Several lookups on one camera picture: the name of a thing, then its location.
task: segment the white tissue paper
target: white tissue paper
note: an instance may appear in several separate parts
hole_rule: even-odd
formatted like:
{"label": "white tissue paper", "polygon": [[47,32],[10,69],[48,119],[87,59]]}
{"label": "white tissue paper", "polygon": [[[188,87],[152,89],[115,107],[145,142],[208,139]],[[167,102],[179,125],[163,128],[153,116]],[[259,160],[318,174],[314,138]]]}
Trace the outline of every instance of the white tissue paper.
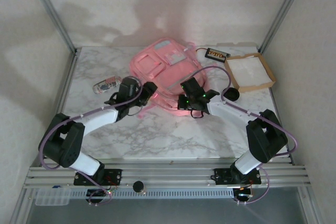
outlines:
{"label": "white tissue paper", "polygon": [[258,57],[228,60],[227,63],[240,87],[259,86],[272,81]]}

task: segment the cardboard tray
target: cardboard tray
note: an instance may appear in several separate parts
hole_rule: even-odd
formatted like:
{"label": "cardboard tray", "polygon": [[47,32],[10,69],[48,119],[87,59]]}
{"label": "cardboard tray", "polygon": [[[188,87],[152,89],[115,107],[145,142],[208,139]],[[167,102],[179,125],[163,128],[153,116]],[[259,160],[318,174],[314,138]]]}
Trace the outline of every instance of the cardboard tray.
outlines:
{"label": "cardboard tray", "polygon": [[[254,56],[254,57],[258,57],[261,64],[263,65],[263,67],[265,68],[266,70],[266,73],[268,74],[269,78],[272,80],[271,82],[267,82],[267,83],[264,83],[262,85],[258,85],[258,86],[239,86],[232,71],[231,71],[231,68],[228,64],[228,61],[229,60],[236,60],[236,59],[244,59],[244,58],[247,58],[247,57],[250,57],[250,56]],[[275,78],[274,74],[272,73],[271,69],[269,68],[269,66],[267,65],[266,63],[266,60],[264,59],[264,57],[256,52],[256,53],[253,53],[253,54],[247,54],[247,55],[244,55],[244,56],[233,56],[233,57],[230,57],[230,58],[227,58],[225,63],[224,63],[224,66],[226,68],[226,70],[229,72],[230,76],[231,76],[231,79],[232,79],[232,84],[233,86],[238,89],[239,92],[241,93],[244,93],[244,92],[248,92],[248,91],[253,91],[253,90],[258,90],[258,89],[266,89],[266,88],[270,88],[273,86],[273,84],[277,81],[277,79]]]}

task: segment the white wall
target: white wall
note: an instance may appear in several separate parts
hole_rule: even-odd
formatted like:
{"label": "white wall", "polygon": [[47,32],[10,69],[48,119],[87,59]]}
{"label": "white wall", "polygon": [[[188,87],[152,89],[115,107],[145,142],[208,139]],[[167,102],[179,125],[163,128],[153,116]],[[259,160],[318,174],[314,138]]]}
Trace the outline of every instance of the white wall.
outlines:
{"label": "white wall", "polygon": [[163,36],[260,45],[283,0],[51,1],[81,47],[146,46]]}
{"label": "white wall", "polygon": [[336,0],[295,0],[266,51],[280,117],[299,140],[326,223],[336,223]]}
{"label": "white wall", "polygon": [[0,223],[9,223],[70,53],[39,0],[0,0],[0,31]]}

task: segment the white marble table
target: white marble table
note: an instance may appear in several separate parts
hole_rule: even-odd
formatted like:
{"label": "white marble table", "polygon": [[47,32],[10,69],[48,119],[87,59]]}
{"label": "white marble table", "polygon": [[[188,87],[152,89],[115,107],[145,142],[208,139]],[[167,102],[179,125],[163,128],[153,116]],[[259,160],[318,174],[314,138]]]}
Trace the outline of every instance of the white marble table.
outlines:
{"label": "white marble table", "polygon": [[[256,52],[253,47],[221,48],[234,55]],[[129,62],[141,47],[83,47],[77,62],[64,113],[74,116],[103,105],[116,89],[95,94],[92,86],[104,78],[129,75]],[[207,59],[203,66],[214,64]],[[221,92],[227,77],[221,70],[207,72],[211,88]],[[275,110],[268,89],[240,94],[238,104],[259,112]],[[160,108],[143,119],[127,116],[101,127],[83,139],[83,151],[95,158],[212,158],[240,157],[247,151],[246,133],[216,116],[202,119],[173,116]]]}

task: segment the pink plastic bag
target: pink plastic bag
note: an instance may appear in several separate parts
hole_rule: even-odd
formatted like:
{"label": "pink plastic bag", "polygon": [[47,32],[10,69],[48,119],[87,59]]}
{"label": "pink plastic bag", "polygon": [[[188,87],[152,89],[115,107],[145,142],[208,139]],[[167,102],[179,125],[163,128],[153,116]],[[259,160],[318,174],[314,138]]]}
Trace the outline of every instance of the pink plastic bag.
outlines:
{"label": "pink plastic bag", "polygon": [[[131,74],[143,83],[152,81],[157,86],[151,101],[174,115],[190,115],[190,111],[177,109],[179,94],[184,93],[181,82],[202,68],[196,59],[195,47],[186,48],[173,39],[164,38],[151,44],[133,57],[130,62]],[[195,79],[207,89],[207,76],[204,71]]]}

